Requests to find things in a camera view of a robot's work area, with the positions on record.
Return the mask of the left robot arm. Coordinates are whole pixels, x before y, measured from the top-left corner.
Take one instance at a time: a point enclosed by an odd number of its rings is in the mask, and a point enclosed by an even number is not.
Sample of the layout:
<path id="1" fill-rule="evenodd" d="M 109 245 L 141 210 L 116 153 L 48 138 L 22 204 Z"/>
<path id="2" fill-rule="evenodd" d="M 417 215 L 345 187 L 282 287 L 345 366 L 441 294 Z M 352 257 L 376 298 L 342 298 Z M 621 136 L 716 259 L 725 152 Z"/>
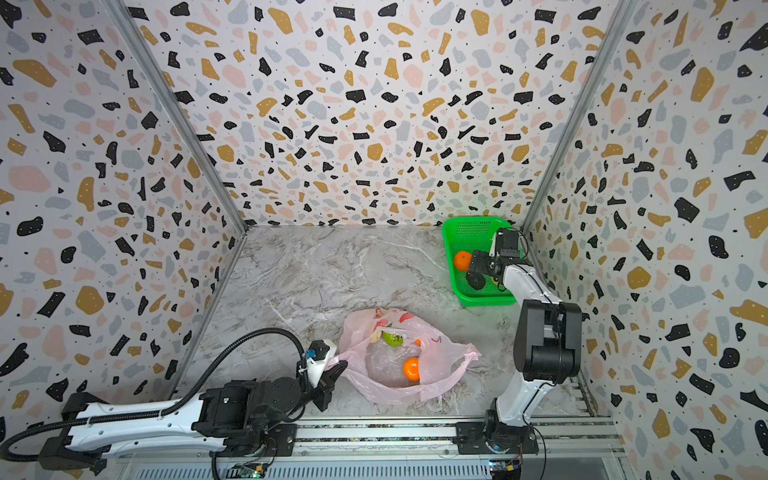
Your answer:
<path id="1" fill-rule="evenodd" d="M 154 412 L 149 403 L 129 412 L 125 407 L 90 403 L 68 426 L 48 439 L 38 454 L 45 470 L 106 466 L 109 457 L 128 453 L 168 450 L 207 450 L 222 457 L 243 457 L 268 452 L 288 456 L 287 437 L 296 431 L 288 425 L 295 411 L 309 403 L 323 411 L 335 383 L 348 362 L 308 361 L 310 383 L 282 377 L 273 381 L 231 381 L 208 389 L 172 413 Z"/>

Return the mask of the orange tangerine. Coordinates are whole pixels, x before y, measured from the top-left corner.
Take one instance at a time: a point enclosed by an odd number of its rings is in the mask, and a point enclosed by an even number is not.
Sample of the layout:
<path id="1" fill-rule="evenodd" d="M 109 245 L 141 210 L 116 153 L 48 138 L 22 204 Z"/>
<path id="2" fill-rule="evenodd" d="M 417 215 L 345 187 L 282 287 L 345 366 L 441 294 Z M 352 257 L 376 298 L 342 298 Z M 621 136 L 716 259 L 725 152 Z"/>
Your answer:
<path id="1" fill-rule="evenodd" d="M 453 257 L 453 266 L 457 271 L 467 272 L 471 266 L 472 254 L 467 251 L 459 251 Z"/>
<path id="2" fill-rule="evenodd" d="M 403 364 L 403 374 L 410 382 L 420 381 L 419 359 L 417 357 L 407 359 Z"/>

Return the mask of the dark avocado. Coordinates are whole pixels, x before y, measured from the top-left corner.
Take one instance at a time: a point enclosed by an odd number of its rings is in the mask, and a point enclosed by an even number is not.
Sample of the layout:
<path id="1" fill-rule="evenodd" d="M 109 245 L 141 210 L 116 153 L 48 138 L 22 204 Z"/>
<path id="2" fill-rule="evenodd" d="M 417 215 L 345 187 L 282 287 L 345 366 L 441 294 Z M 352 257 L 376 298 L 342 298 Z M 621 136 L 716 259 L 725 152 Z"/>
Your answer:
<path id="1" fill-rule="evenodd" d="M 483 274 L 471 271 L 466 273 L 466 281 L 468 285 L 475 291 L 483 290 L 487 283 L 486 277 Z"/>

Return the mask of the pink plastic bag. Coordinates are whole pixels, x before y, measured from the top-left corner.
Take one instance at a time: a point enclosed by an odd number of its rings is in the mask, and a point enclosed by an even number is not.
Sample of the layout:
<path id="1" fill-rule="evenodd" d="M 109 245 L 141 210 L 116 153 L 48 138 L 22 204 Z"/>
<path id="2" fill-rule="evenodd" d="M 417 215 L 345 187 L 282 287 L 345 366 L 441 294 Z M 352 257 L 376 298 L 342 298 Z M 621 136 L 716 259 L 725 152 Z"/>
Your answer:
<path id="1" fill-rule="evenodd" d="M 401 335 L 401 347 L 388 346 L 383 332 Z M 403 364 L 419 359 L 420 381 L 410 382 Z M 472 344 L 452 341 L 420 317 L 401 309 L 375 308 L 351 313 L 344 321 L 338 353 L 329 361 L 346 360 L 342 374 L 372 403 L 405 405 L 442 396 L 462 379 L 481 354 Z"/>

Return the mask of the green lime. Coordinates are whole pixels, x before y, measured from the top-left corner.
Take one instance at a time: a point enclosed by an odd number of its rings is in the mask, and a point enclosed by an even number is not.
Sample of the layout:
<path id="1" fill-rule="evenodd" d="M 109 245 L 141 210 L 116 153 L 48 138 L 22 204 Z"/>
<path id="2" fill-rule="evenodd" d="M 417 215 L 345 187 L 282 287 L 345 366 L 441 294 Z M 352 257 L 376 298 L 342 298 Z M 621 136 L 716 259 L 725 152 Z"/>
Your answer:
<path id="1" fill-rule="evenodd" d="M 381 338 L 388 346 L 393 348 L 401 347 L 404 343 L 403 337 L 395 333 L 383 332 Z"/>

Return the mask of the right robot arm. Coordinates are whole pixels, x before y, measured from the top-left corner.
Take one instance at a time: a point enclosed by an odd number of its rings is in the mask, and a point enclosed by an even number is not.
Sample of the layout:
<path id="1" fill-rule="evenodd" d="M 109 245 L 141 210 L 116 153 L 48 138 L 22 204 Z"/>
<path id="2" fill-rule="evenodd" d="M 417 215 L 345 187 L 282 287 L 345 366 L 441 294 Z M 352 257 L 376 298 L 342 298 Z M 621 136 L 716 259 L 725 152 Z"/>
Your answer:
<path id="1" fill-rule="evenodd" d="M 534 432 L 530 417 L 545 396 L 576 376 L 581 365 L 582 312 L 558 297 L 539 277 L 519 246 L 520 233 L 499 229 L 488 252 L 472 253 L 466 279 L 480 290 L 489 280 L 520 304 L 514 337 L 515 373 L 503 394 L 486 411 L 488 448 L 507 452 Z"/>

